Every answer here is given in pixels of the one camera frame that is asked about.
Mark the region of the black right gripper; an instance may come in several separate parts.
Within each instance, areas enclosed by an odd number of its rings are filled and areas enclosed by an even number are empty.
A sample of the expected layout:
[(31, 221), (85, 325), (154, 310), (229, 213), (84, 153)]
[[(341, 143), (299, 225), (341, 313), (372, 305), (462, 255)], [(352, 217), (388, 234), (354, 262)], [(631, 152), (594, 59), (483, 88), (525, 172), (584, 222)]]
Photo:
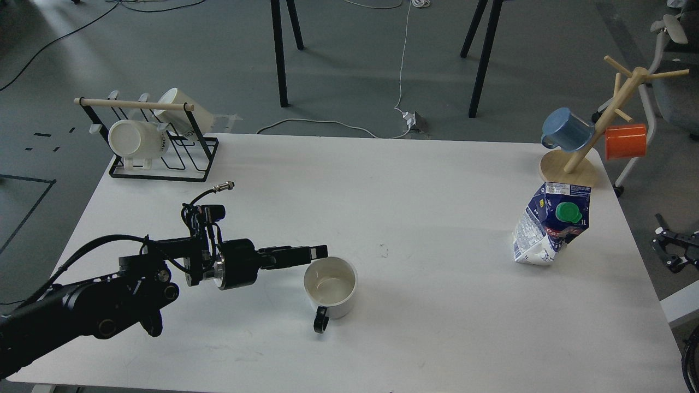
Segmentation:
[(669, 228), (669, 224), (667, 224), (661, 214), (655, 214), (654, 217), (659, 224), (659, 227), (655, 230), (655, 241), (662, 245), (673, 244), (684, 248), (683, 257), (666, 252), (666, 249), (662, 247), (659, 248), (657, 256), (659, 256), (664, 266), (674, 274), (681, 272), (689, 265), (698, 270), (698, 232), (694, 232), (691, 235), (677, 233)]

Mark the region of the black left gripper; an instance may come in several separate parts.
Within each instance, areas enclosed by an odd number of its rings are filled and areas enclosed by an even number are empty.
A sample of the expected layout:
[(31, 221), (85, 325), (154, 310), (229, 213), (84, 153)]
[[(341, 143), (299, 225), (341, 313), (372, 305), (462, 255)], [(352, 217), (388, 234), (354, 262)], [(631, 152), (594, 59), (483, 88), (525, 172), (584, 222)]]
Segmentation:
[(223, 241), (217, 245), (214, 281), (220, 290), (253, 284), (260, 269), (279, 270), (308, 265), (329, 256), (328, 246), (278, 246), (256, 250), (250, 239)]

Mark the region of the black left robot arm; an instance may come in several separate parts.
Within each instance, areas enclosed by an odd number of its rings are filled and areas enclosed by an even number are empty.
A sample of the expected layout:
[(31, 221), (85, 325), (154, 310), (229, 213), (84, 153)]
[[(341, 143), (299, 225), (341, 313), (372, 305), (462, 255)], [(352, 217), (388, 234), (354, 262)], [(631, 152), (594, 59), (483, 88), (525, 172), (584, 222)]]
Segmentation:
[[(162, 308), (180, 295), (168, 264), (185, 274), (190, 287), (213, 279), (225, 290), (254, 284), (260, 270), (307, 265), (329, 255), (326, 245), (256, 249), (250, 239), (223, 240), (219, 221), (225, 217), (224, 206), (199, 201), (233, 187), (232, 182), (225, 182), (182, 205), (180, 216), (189, 230), (187, 237), (153, 240), (113, 234), (79, 248), (35, 293), (2, 315), (2, 378), (80, 336), (107, 340), (134, 324), (152, 337), (159, 336)], [(140, 251), (120, 257), (115, 273), (57, 283), (78, 259), (115, 241), (135, 241)]]

